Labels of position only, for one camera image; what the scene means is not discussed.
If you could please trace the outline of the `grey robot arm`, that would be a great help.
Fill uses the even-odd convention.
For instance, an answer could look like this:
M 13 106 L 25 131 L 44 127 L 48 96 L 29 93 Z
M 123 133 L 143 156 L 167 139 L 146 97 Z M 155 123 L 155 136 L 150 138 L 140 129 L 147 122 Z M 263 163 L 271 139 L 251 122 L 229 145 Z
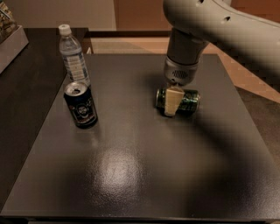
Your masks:
M 182 87 L 192 82 L 200 55 L 213 44 L 275 90 L 280 87 L 280 24 L 231 7 L 232 0 L 164 0 L 172 26 L 164 77 L 164 113 L 174 116 Z

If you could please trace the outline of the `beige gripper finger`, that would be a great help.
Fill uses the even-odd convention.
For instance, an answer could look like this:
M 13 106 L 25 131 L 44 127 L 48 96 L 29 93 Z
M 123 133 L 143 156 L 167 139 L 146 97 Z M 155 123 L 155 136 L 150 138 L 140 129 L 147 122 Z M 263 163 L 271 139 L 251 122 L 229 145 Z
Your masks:
M 166 89 L 164 103 L 166 116 L 175 116 L 184 95 L 185 91 L 179 86 L 170 86 Z

